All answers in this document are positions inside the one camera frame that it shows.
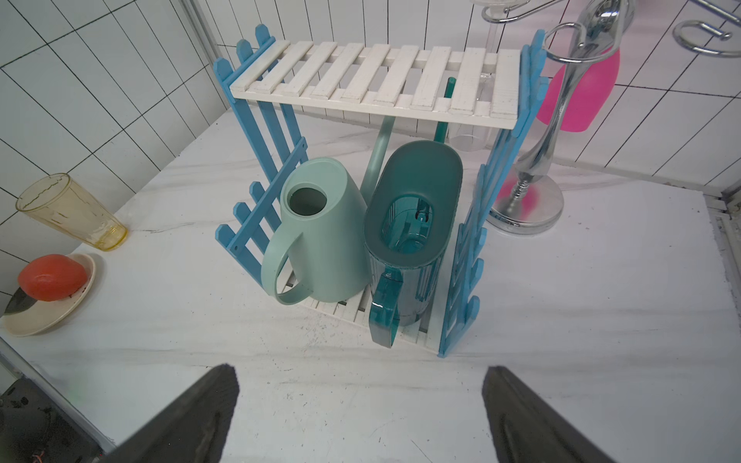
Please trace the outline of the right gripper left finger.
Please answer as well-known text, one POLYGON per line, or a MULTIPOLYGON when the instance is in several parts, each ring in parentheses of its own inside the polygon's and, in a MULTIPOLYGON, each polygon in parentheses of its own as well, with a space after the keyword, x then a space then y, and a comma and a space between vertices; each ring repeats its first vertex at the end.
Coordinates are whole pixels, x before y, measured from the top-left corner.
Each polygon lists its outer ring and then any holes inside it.
POLYGON ((238 398, 235 368, 214 367, 102 461, 219 462, 238 398))

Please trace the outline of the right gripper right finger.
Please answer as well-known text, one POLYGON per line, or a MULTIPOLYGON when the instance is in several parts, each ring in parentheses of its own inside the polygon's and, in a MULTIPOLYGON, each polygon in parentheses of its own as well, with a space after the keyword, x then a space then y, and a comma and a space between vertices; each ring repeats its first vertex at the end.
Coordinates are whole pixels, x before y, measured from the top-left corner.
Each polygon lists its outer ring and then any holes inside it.
POLYGON ((482 399, 500 462, 610 462, 511 370, 490 367, 482 399))

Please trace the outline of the light green watering can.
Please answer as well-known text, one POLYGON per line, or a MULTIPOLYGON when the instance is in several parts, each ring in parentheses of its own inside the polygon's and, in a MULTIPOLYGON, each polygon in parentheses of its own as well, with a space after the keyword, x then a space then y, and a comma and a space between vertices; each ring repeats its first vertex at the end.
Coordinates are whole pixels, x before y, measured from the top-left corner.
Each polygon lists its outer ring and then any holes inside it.
POLYGON ((395 121, 383 119, 360 186, 332 157, 312 159, 289 175, 280 195, 281 225, 261 273, 262 288, 281 304, 337 303, 370 283, 364 219, 395 121))

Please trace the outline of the dark teal watering can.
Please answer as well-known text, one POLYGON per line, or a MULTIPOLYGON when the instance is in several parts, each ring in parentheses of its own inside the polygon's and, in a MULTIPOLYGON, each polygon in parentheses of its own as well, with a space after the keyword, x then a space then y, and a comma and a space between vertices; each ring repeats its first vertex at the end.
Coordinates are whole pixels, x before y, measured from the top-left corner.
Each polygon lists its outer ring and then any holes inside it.
POLYGON ((372 340, 391 347, 399 328, 431 309, 462 185, 462 162, 446 145, 448 126, 430 140, 387 152, 395 120, 384 119, 361 184, 372 268, 372 340))

